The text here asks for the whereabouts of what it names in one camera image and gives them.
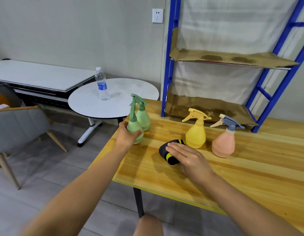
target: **person's left hand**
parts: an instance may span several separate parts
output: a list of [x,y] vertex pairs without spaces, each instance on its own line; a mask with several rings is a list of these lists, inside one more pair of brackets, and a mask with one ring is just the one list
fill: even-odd
[[139,137],[143,131],[138,130],[135,133],[131,134],[126,129],[127,125],[128,122],[125,121],[119,123],[118,133],[116,136],[116,147],[128,151],[133,145],[136,138]]

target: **left arm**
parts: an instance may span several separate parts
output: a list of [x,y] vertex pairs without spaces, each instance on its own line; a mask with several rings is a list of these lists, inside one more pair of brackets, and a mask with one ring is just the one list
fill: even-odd
[[78,235],[114,177],[119,164],[142,133],[130,134],[119,124],[116,146],[64,188],[21,232],[20,236]]

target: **orange spray bottle with gray nozzle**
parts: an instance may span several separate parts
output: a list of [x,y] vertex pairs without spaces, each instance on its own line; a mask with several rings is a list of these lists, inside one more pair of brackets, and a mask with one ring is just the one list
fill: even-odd
[[211,125],[210,127],[216,127],[219,125],[227,125],[227,129],[220,134],[212,142],[212,152],[221,158],[229,157],[235,150],[235,138],[234,133],[236,128],[245,128],[233,118],[220,114],[220,120]]
[[202,111],[194,108],[190,108],[188,111],[190,114],[182,120],[182,122],[191,118],[197,118],[197,121],[186,133],[186,143],[192,148],[200,148],[205,143],[205,128],[203,126],[203,121],[211,118]]

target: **plastic water bottle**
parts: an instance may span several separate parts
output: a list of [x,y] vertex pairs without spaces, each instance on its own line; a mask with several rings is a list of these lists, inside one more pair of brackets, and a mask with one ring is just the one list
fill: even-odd
[[99,87],[99,96],[102,100],[109,100],[110,96],[108,94],[107,85],[106,85],[106,76],[101,71],[101,67],[96,68],[95,80],[97,86]]

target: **blue shelf frame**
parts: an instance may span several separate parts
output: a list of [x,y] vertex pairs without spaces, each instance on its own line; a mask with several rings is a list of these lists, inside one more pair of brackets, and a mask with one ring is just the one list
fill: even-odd
[[[168,36],[167,36],[167,48],[166,48],[166,60],[165,60],[165,74],[164,74],[164,83],[163,83],[163,96],[162,96],[162,111],[161,116],[165,116],[165,104],[166,104],[166,96],[167,91],[169,89],[170,84],[172,83],[172,77],[173,77],[173,68],[174,68],[174,60],[171,60],[171,57],[169,56],[171,51],[171,42],[172,42],[172,32],[173,29],[178,27],[178,21],[179,21],[179,13],[180,13],[180,4],[181,0],[171,0],[170,4],[170,16],[169,16],[169,23],[168,23]],[[292,28],[295,27],[304,27],[304,22],[296,22],[300,12],[302,11],[304,7],[304,0],[298,0],[294,11],[292,12],[292,15],[290,19],[288,20],[288,23],[286,24],[276,46],[273,49],[274,54],[278,54],[281,50],[284,42],[286,41],[290,31]],[[250,115],[252,116],[252,119],[258,124],[258,126],[255,126],[252,128],[252,132],[256,133],[258,132],[260,126],[264,123],[265,119],[268,117],[269,113],[271,112],[272,108],[275,106],[276,102],[284,92],[285,88],[288,86],[298,69],[300,68],[301,64],[304,61],[304,46],[302,47],[301,51],[297,55],[295,62],[300,63],[299,65],[294,65],[291,67],[291,69],[286,73],[285,77],[281,81],[279,87],[275,91],[275,93],[271,96],[269,93],[267,93],[263,88],[262,84],[264,80],[266,79],[269,69],[264,69],[259,77],[259,80],[257,81],[257,84],[252,91],[248,102],[246,103],[246,108]],[[258,119],[254,117],[252,112],[250,111],[250,107],[252,105],[252,102],[254,101],[256,95],[260,92],[263,94],[266,99],[269,100],[267,106],[265,107],[264,111],[260,115]]]

